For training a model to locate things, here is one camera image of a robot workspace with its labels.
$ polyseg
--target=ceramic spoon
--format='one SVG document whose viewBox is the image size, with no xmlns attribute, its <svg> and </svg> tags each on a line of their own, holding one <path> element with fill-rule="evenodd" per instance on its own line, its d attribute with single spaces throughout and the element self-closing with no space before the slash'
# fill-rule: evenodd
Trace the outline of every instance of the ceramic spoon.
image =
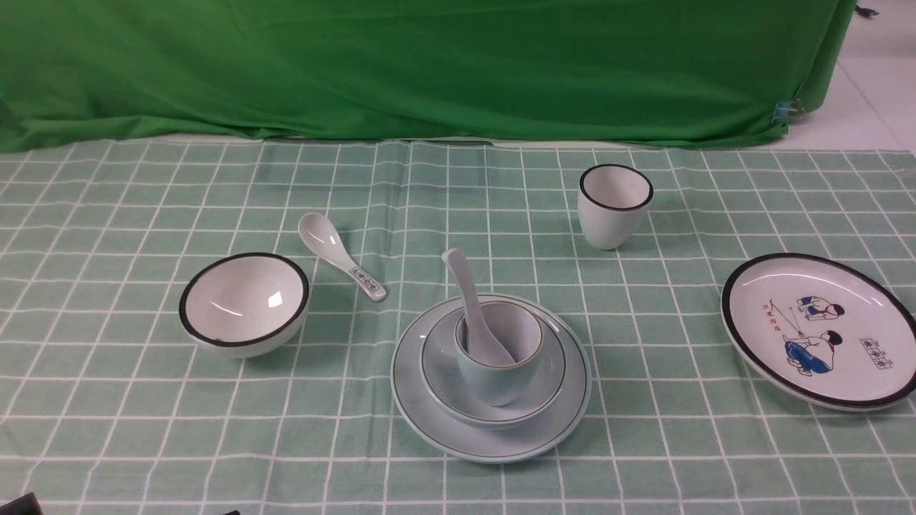
<svg viewBox="0 0 916 515">
<path fill-rule="evenodd" d="M 458 289 L 461 290 L 464 319 L 467 323 L 468 355 L 494 367 L 514 364 L 515 359 L 486 325 L 484 312 L 480 309 L 480 299 L 477 298 L 477 288 L 474 286 L 474 276 L 462 251 L 457 248 L 446 250 L 442 254 L 442 261 L 448 265 L 455 282 L 458 283 Z"/>
<path fill-rule="evenodd" d="M 347 254 L 337 229 L 321 214 L 309 213 L 299 220 L 299 236 L 315 256 L 345 272 L 363 289 L 369 300 L 381 302 L 388 295 L 385 288 Z"/>
</svg>

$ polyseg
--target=green cloth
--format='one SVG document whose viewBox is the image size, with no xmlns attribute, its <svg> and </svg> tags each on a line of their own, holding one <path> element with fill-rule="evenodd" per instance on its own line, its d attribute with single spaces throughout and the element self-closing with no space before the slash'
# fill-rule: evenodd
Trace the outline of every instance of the green cloth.
<svg viewBox="0 0 916 515">
<path fill-rule="evenodd" d="M 821 104 L 854 6 L 4 2 L 0 151 L 173 132 L 759 144 L 786 133 L 777 103 Z"/>
</svg>

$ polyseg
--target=black rim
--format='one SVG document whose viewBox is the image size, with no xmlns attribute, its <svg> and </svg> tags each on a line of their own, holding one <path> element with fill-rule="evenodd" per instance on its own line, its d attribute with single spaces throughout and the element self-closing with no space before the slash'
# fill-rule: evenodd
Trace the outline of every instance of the black rim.
<svg viewBox="0 0 916 515">
<path fill-rule="evenodd" d="M 213 268 L 216 268 L 222 265 L 223 263 L 226 263 L 228 261 L 233 261 L 236 259 L 241 259 L 241 258 L 273 258 L 273 259 L 278 259 L 280 261 L 283 261 L 284 263 L 289 265 L 290 268 L 292 268 L 293 270 L 296 271 L 297 274 L 299 274 L 299 279 L 302 281 L 302 300 L 299 303 L 299 307 L 296 308 L 296 312 L 293 313 L 293 315 L 289 318 L 289 320 L 287 320 L 280 327 L 278 327 L 274 331 L 271 331 L 268 334 L 255 338 L 253 340 L 245 340 L 242 342 L 224 342 L 221 340 L 214 340 L 212 338 L 209 338 L 201 334 L 200 331 L 198 331 L 197 329 L 194 328 L 193 325 L 191 325 L 191 321 L 188 320 L 188 311 L 187 311 L 187 308 L 185 307 L 188 301 L 188 295 L 191 293 L 191 289 L 194 288 L 194 285 L 197 283 L 197 281 L 201 277 L 203 277 L 204 274 L 206 274 Z M 267 339 L 273 338 L 277 334 L 282 333 L 284 329 L 289 327 L 289 325 L 293 323 L 294 320 L 298 319 L 300 315 L 302 314 L 302 312 L 305 311 L 305 305 L 308 303 L 308 301 L 309 301 L 309 279 L 305 277 L 305 272 L 302 271 L 302 268 L 300 268 L 299 265 L 297 265 L 296 263 L 292 262 L 291 260 L 285 257 L 278 256 L 277 254 L 270 254 L 268 252 L 248 252 L 245 254 L 236 254 L 234 256 L 224 257 L 223 259 L 220 259 L 219 261 L 212 263 L 209 267 L 201 270 L 200 272 L 197 273 L 197 275 L 194 276 L 193 279 L 188 281 L 188 285 L 184 287 L 184 291 L 181 293 L 181 300 L 179 301 L 179 305 L 178 305 L 178 317 L 181 320 L 181 325 L 184 327 L 184 330 L 203 342 L 206 342 L 210 345 L 220 346 L 220 347 L 244 347 L 246 345 L 259 344 Z"/>
<path fill-rule="evenodd" d="M 910 377 L 910 380 L 907 382 L 906 386 L 904 386 L 902 389 L 886 397 L 882 397 L 880 399 L 875 399 L 875 400 L 837 399 L 834 397 L 829 397 L 826 395 L 822 395 L 820 393 L 810 391 L 806 388 L 802 388 L 801 386 L 777 374 L 775 371 L 773 371 L 772 368 L 768 367 L 762 360 L 760 360 L 757 354 L 755 354 L 750 349 L 750 347 L 747 346 L 744 339 L 741 338 L 741 335 L 738 333 L 737 328 L 735 327 L 735 321 L 732 319 L 732 312 L 731 312 L 731 306 L 729 305 L 730 303 L 729 301 L 731 300 L 732 288 L 735 286 L 735 283 L 737 282 L 737 279 L 738 277 L 741 276 L 741 274 L 743 274 L 749 268 L 757 265 L 758 263 L 761 263 L 763 261 L 769 261 L 772 259 L 777 259 L 777 258 L 796 258 L 796 259 L 808 259 L 810 261 L 816 261 L 818 263 L 823 263 L 825 265 L 830 265 L 832 267 L 839 268 L 842 271 L 852 274 L 853 276 L 863 280 L 868 286 L 871 286 L 875 290 L 880 291 L 890 300 L 890 302 L 894 305 L 894 307 L 897 308 L 897 311 L 900 312 L 900 315 L 903 317 L 903 319 L 907 322 L 907 325 L 910 327 L 910 331 L 913 334 L 913 338 L 916 338 L 916 321 L 913 320 L 913 317 L 910 315 L 910 312 L 907 311 L 906 307 L 903 306 L 903 304 L 897 299 L 897 297 L 891 294 L 890 291 L 888 291 L 886 288 L 876 283 L 870 277 L 866 276 L 865 274 L 863 274 L 862 272 L 856 269 L 849 268 L 848 266 L 843 265 L 842 263 L 837 263 L 836 261 L 833 261 L 831 259 L 827 259 L 824 257 L 811 256 L 808 254 L 797 254 L 797 253 L 792 253 L 792 252 L 784 252 L 784 253 L 767 254 L 766 256 L 755 257 L 745 262 L 740 267 L 736 268 L 735 271 L 732 272 L 732 275 L 728 276 L 728 280 L 725 282 L 725 287 L 722 289 L 722 316 L 725 319 L 725 326 L 728 328 L 728 333 L 731 334 L 732 340 L 735 342 L 735 344 L 738 346 L 738 348 L 741 350 L 741 353 L 745 357 L 753 361 L 754 364 L 760 368 L 760 370 L 763 370 L 764 372 L 766 372 L 767 376 L 769 376 L 773 380 L 778 381 L 781 385 L 785 386 L 786 388 L 791 389 L 792 391 L 795 391 L 804 397 L 818 400 L 824 404 L 832 404 L 840 408 L 855 408 L 855 409 L 860 409 L 860 410 L 881 408 L 883 406 L 888 406 L 899 400 L 905 399 L 908 395 L 910 395 L 916 389 L 916 372 L 914 372 L 913 376 Z"/>
<path fill-rule="evenodd" d="M 614 207 L 614 206 L 612 206 L 612 205 L 607 205 L 607 204 L 605 204 L 605 203 L 600 203 L 600 202 L 598 202 L 592 195 L 588 194 L 588 191 L 585 189 L 585 177 L 587 177 L 589 173 L 591 173 L 591 172 L 593 172 L 593 171 L 595 171 L 595 170 L 598 170 L 599 168 L 603 168 L 603 167 L 605 167 L 605 166 L 611 166 L 611 167 L 616 167 L 616 168 L 622 168 L 622 169 L 625 169 L 625 170 L 630 170 L 630 171 L 632 171 L 633 173 L 636 173 L 639 177 L 642 177 L 643 181 L 645 181 L 646 184 L 649 185 L 649 195 L 646 196 L 646 200 L 642 201 L 639 205 L 634 205 L 633 207 Z M 592 203 L 594 203 L 594 204 L 596 204 L 596 205 L 600 205 L 601 207 L 603 207 L 603 208 L 605 208 L 605 209 L 609 209 L 609 210 L 611 210 L 611 211 L 635 211 L 635 210 L 639 209 L 640 207 L 642 207 L 642 206 L 648 204 L 649 201 L 652 200 L 652 195 L 655 194 L 655 188 L 652 187 L 652 181 L 650 181 L 649 178 L 646 177 L 646 175 L 643 174 L 641 171 L 636 170 L 635 168 L 630 168 L 630 167 L 627 166 L 627 165 L 616 165 L 616 164 L 612 164 L 612 163 L 605 163 L 605 164 L 601 164 L 601 165 L 595 165 L 595 166 L 593 166 L 592 168 L 586 170 L 586 171 L 582 174 L 582 177 L 579 178 L 579 191 L 582 192 L 582 194 L 585 195 L 585 198 L 587 198 L 587 199 L 588 199 L 589 201 L 591 201 Z"/>
</svg>

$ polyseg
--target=black object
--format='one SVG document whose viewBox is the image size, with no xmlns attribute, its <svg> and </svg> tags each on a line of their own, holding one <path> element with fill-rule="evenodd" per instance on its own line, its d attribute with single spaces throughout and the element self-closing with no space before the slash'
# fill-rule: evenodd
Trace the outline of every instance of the black object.
<svg viewBox="0 0 916 515">
<path fill-rule="evenodd" d="M 871 19 L 878 14 L 878 11 L 876 11 L 875 9 L 869 9 L 867 7 L 859 7 L 858 5 L 856 5 L 856 14 L 863 18 Z"/>
<path fill-rule="evenodd" d="M 42 515 L 41 506 L 34 493 L 27 493 L 0 506 L 0 515 Z"/>
</svg>

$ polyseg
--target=cartoon figure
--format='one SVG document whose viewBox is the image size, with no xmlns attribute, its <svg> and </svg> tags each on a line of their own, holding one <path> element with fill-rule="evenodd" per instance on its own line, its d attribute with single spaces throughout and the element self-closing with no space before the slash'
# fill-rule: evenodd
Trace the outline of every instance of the cartoon figure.
<svg viewBox="0 0 916 515">
<path fill-rule="evenodd" d="M 811 376 L 811 373 L 826 374 L 834 369 L 834 347 L 843 343 L 843 337 L 834 331 L 827 331 L 820 336 L 805 336 L 799 332 L 798 338 L 788 338 L 784 334 L 786 356 L 789 364 L 799 369 L 799 374 Z"/>
<path fill-rule="evenodd" d="M 808 320 L 834 320 L 846 313 L 843 306 L 831 304 L 820 297 L 802 297 L 798 299 L 799 311 Z"/>
</svg>

